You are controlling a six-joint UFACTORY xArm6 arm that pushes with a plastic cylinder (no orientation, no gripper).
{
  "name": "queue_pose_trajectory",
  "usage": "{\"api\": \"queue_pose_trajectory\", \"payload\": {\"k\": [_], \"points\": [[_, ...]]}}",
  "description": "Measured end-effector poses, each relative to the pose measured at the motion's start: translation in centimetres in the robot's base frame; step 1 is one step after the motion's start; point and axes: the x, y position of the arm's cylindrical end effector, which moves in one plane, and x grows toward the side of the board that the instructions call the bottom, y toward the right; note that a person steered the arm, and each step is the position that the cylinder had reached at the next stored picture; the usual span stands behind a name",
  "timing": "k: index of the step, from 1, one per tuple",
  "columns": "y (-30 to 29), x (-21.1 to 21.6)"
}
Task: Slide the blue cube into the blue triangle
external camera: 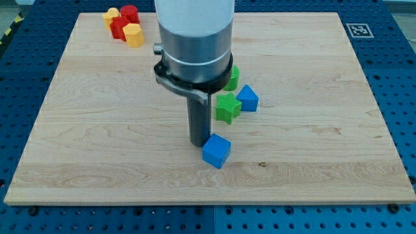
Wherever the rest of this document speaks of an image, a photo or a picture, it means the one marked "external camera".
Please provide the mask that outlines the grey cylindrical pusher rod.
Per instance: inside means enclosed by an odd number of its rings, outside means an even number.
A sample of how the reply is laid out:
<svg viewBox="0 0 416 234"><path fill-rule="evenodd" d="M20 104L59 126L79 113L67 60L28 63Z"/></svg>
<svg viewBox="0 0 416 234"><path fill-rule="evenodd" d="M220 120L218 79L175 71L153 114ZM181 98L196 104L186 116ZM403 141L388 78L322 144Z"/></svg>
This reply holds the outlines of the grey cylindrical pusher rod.
<svg viewBox="0 0 416 234"><path fill-rule="evenodd" d="M190 141L194 146L202 147L211 136L211 96L207 104L187 98L188 126Z"/></svg>

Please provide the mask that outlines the black clamp flange mount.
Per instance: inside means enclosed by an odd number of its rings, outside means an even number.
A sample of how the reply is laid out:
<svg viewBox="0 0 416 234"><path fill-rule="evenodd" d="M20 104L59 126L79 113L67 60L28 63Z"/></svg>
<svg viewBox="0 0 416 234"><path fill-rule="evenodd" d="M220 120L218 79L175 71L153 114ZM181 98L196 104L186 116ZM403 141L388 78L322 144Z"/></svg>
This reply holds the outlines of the black clamp flange mount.
<svg viewBox="0 0 416 234"><path fill-rule="evenodd" d="M204 83L185 81L175 75L172 75L172 72L163 64L162 61L156 63L153 70L155 72L156 81L167 90L179 96L194 99L202 105L206 105L209 95L220 91L229 83L232 74L232 67L233 55L230 55L225 71L218 77Z"/></svg>

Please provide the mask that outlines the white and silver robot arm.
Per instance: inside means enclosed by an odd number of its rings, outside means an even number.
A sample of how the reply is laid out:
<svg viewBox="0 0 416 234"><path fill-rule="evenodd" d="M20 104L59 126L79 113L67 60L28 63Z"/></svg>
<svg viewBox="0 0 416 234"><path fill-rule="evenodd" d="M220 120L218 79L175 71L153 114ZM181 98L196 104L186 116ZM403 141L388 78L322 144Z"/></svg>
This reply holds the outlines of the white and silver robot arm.
<svg viewBox="0 0 416 234"><path fill-rule="evenodd" d="M211 136L211 96L231 78L234 1L155 0L160 43L153 52L156 81L187 99L190 141Z"/></svg>

